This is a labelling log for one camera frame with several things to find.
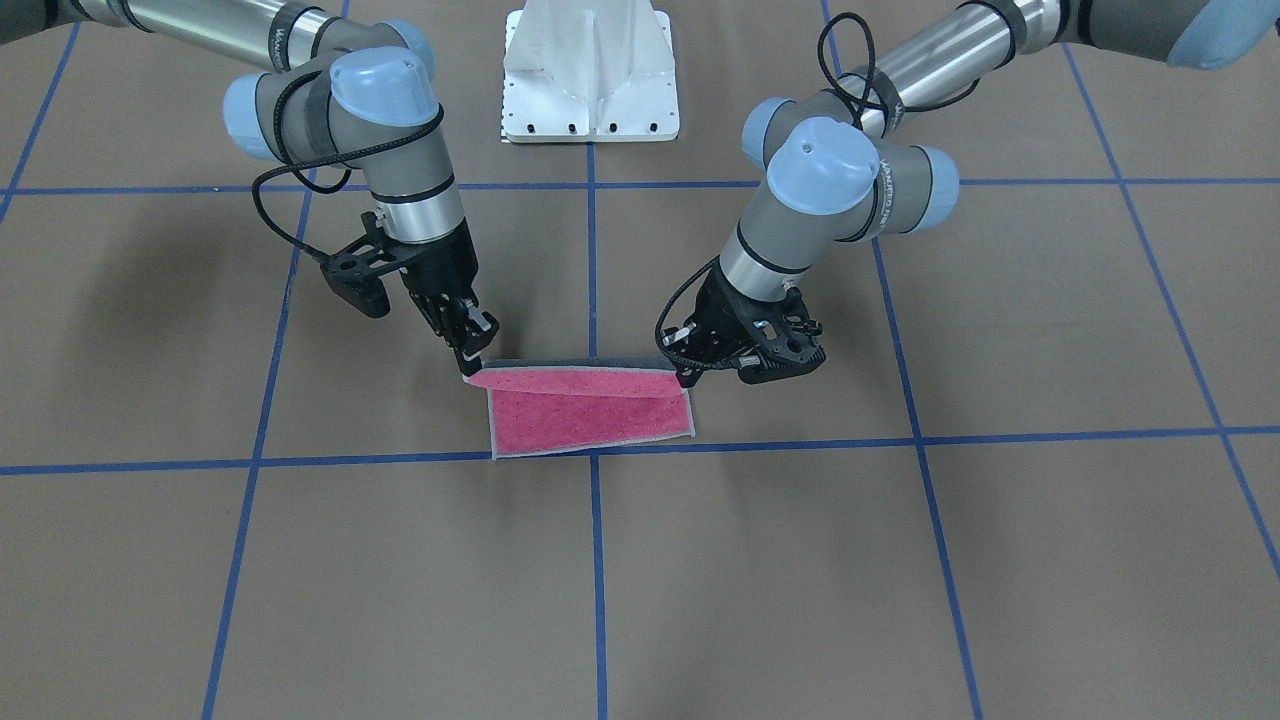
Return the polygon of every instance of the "light blue cap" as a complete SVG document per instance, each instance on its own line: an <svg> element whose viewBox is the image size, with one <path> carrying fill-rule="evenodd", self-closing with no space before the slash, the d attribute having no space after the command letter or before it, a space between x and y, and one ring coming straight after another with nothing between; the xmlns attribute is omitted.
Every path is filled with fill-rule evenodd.
<svg viewBox="0 0 1280 720"><path fill-rule="evenodd" d="M1175 68L1212 70L1239 60L1280 19L1280 0L1210 0L1187 26L1166 60Z"/></svg>
<svg viewBox="0 0 1280 720"><path fill-rule="evenodd" d="M902 234L941 225L951 217L951 211L956 209L956 202L960 200L960 172L956 170L955 160L937 147L922 145L916 145L916 147L924 151L924 156L929 159L929 167L933 168L933 187L929 190L929 204L925 205L920 222Z"/></svg>
<svg viewBox="0 0 1280 720"><path fill-rule="evenodd" d="M439 113L426 63L404 47L356 50L329 68L333 97L352 115L380 126L426 124Z"/></svg>
<svg viewBox="0 0 1280 720"><path fill-rule="evenodd" d="M279 160L271 152L257 122L257 81L265 73L244 76L232 81L223 96L223 124L236 146L259 160Z"/></svg>
<svg viewBox="0 0 1280 720"><path fill-rule="evenodd" d="M879 152L854 126L809 118L769 161L769 191L783 205L806 215L851 210L876 186Z"/></svg>
<svg viewBox="0 0 1280 720"><path fill-rule="evenodd" d="M762 172L764 170L764 136L769 133L769 123L773 122L774 113L787 102L794 102L794 100L769 97L751 110L742 126L742 154Z"/></svg>
<svg viewBox="0 0 1280 720"><path fill-rule="evenodd" d="M404 41L404 46L426 63L426 77L435 79L435 50L431 49L431 41L422 35L422 31L417 29L416 24L401 19L383 20L379 24L394 29Z"/></svg>

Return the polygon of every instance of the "pink cloth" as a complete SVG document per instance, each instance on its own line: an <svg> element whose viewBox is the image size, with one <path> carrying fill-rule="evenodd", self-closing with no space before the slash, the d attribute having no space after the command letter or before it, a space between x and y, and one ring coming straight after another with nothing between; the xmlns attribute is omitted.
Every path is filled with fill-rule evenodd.
<svg viewBox="0 0 1280 720"><path fill-rule="evenodd" d="M486 368L494 457L549 455L694 434L689 393L669 370Z"/></svg>

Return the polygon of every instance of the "white mounting plate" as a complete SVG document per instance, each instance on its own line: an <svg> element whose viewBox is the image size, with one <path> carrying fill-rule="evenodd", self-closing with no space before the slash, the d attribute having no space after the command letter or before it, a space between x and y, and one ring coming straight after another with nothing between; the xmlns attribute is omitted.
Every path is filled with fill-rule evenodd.
<svg viewBox="0 0 1280 720"><path fill-rule="evenodd" d="M513 10L507 15L507 49L522 14ZM672 49L671 17L662 10L654 10L654 15ZM502 91L503 142L657 142L680 135L673 72L632 76L609 96L594 99L596 127L591 126L589 100L573 97L545 74L504 73Z"/></svg>

